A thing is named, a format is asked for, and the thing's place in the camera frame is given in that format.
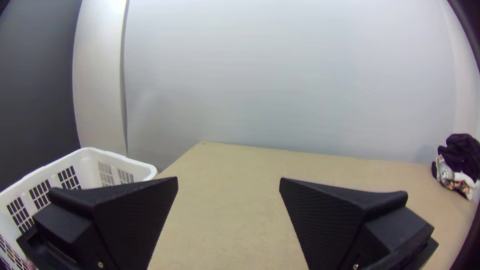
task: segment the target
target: wooden table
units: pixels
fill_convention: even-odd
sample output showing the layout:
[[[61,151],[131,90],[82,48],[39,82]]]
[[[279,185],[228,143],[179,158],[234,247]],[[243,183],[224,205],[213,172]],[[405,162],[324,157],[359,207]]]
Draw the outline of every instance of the wooden table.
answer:
[[[450,268],[477,207],[441,187],[425,164],[212,142],[200,142],[159,176],[177,176],[179,190],[149,270],[307,270],[281,177],[407,191],[407,206],[435,227],[439,243],[426,270]]]

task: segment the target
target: white wall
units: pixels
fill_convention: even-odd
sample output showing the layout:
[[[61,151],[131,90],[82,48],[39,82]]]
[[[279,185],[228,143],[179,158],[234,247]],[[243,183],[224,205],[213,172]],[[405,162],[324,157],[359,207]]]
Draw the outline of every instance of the white wall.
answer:
[[[478,70],[444,2],[132,1],[129,155],[163,169],[212,140],[431,161],[478,126]]]
[[[73,105],[81,147],[126,155],[122,37],[127,0],[83,0],[73,46]]]

